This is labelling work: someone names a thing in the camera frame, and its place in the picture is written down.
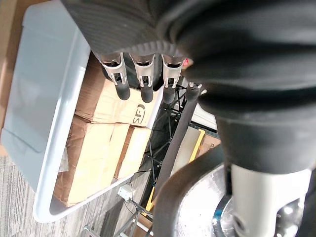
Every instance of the cardboard box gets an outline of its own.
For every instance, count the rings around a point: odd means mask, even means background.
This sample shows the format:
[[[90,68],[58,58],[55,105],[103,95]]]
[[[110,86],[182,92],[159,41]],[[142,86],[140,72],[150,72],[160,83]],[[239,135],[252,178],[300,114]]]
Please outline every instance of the cardboard box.
[[[0,128],[3,128],[26,9],[46,0],[0,1]]]
[[[220,139],[213,137],[209,134],[205,134],[200,144],[200,147],[198,149],[196,158],[202,156],[203,154],[213,149],[214,147],[217,147],[219,144],[221,144]]]
[[[128,100],[121,100],[112,81],[105,78],[101,64],[90,57],[75,114],[91,122],[128,123],[152,128],[162,100],[162,89],[153,101],[143,102],[139,90],[130,89]]]
[[[146,127],[130,127],[114,177],[124,178],[138,171],[150,138],[151,130]]]
[[[74,116],[67,141],[68,172],[58,174],[54,196],[72,206],[109,186],[128,124],[89,123]]]

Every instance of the robotic hand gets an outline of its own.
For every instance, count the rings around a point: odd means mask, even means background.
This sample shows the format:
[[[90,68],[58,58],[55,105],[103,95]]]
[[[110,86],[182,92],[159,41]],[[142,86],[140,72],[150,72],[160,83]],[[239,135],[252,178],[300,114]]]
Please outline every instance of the robotic hand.
[[[216,116],[235,232],[240,237],[274,236],[277,212],[304,200],[315,166],[316,3],[62,2],[117,86],[128,86],[124,70],[116,71],[120,52],[131,55],[142,91],[152,91],[154,57],[146,61],[134,55],[164,55],[168,101],[178,79],[172,74],[181,68],[180,60],[170,62],[183,56],[194,60],[186,78],[192,88],[204,85],[207,93],[199,103]],[[116,64],[105,57],[113,53]]]

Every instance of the white plastic bin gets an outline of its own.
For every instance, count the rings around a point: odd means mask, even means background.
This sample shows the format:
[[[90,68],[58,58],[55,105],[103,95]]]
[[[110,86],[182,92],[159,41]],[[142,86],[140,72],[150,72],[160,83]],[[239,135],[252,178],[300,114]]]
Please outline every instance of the white plastic bin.
[[[53,222],[124,180],[72,207],[53,197],[90,47],[59,0],[30,6],[23,26],[1,141],[36,191],[34,218]]]

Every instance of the yellow object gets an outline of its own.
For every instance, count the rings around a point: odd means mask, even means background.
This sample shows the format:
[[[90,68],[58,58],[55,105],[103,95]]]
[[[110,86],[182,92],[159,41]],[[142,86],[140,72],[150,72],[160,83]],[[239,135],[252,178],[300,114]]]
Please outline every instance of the yellow object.
[[[203,139],[203,137],[205,135],[205,131],[204,130],[199,129],[199,131],[200,131],[200,134],[199,134],[199,137],[197,139],[196,146],[193,149],[193,152],[192,152],[192,155],[190,157],[189,163],[192,162],[196,158],[197,152],[198,152],[198,148],[201,145],[202,139]]]
[[[150,211],[153,208],[153,206],[155,205],[155,200],[152,201],[153,195],[154,195],[154,191],[155,191],[155,187],[153,187],[152,192],[150,193],[150,197],[149,197],[147,205],[146,205],[146,210],[147,211]]]

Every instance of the black rubber grip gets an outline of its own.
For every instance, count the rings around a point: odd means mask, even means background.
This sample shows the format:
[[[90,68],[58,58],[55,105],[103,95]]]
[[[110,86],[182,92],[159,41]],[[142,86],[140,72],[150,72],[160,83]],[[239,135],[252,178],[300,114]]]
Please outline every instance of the black rubber grip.
[[[162,100],[166,103],[166,104],[171,104],[174,101],[174,95],[175,95],[176,89],[172,88],[171,86],[166,88],[163,88],[163,96],[162,96]]]
[[[200,88],[192,88],[188,85],[186,91],[186,98],[188,101],[193,101],[198,98]]]
[[[148,87],[148,85],[144,85],[144,87],[140,87],[140,92],[142,95],[142,100],[145,103],[150,103],[153,100],[154,97],[154,91],[153,87]]]
[[[118,83],[118,85],[115,86],[117,90],[117,94],[121,100],[128,100],[130,96],[130,90],[128,81],[126,81],[126,84]]]

